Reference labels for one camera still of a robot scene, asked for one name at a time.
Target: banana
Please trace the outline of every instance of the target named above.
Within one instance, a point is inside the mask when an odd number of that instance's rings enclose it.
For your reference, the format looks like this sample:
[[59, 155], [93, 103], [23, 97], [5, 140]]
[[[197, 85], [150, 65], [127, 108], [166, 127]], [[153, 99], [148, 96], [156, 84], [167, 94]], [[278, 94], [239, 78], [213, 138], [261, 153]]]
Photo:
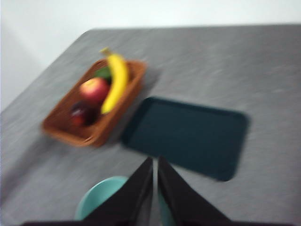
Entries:
[[128, 69], [121, 55], [110, 52], [107, 47], [100, 51], [107, 56], [112, 75], [111, 88], [101, 108], [101, 113], [106, 114], [114, 108], [127, 87]]

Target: table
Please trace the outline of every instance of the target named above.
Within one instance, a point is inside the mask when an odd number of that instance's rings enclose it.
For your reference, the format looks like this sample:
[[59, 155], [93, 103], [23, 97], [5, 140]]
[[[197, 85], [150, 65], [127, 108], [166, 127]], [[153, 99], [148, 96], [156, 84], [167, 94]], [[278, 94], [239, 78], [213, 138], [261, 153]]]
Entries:
[[[148, 63], [144, 90], [105, 146], [72, 147], [40, 123], [110, 46]], [[160, 96], [251, 118], [236, 176], [218, 182], [175, 167], [230, 219], [301, 224], [301, 25], [90, 30], [1, 114], [2, 225], [72, 219], [98, 181], [130, 176], [145, 155], [119, 136], [138, 104]], [[157, 190], [150, 225], [159, 224]]]

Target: green fruit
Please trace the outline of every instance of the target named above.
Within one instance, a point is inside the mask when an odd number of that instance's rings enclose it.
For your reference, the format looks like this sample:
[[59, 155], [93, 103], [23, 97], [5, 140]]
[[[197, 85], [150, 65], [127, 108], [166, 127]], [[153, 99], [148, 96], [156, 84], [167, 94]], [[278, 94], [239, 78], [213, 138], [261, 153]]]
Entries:
[[95, 72], [95, 77], [105, 79], [109, 84], [111, 83], [111, 72], [109, 67], [103, 67]]

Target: bowl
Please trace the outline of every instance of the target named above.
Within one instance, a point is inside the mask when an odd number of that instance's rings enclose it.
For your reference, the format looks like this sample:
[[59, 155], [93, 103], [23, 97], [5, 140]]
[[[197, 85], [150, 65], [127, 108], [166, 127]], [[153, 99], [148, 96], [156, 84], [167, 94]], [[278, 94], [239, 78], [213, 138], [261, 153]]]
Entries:
[[99, 205], [115, 194], [127, 181], [127, 177], [115, 176], [94, 185], [80, 200], [75, 220], [83, 220]]

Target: wicker basket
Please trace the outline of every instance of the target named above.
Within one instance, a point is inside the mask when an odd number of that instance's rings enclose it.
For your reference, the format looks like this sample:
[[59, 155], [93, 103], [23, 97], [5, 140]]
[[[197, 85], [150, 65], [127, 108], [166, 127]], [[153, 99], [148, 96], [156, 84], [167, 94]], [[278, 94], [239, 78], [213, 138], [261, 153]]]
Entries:
[[141, 90], [146, 64], [140, 61], [127, 61], [130, 82], [116, 106], [108, 114], [99, 115], [97, 121], [90, 126], [78, 127], [73, 125], [70, 118], [70, 108], [74, 103], [82, 100], [79, 93], [80, 85], [91, 79], [96, 70], [105, 66], [107, 66], [107, 61], [102, 59], [90, 67], [43, 121], [44, 132], [74, 146], [101, 146], [106, 142], [122, 114]]

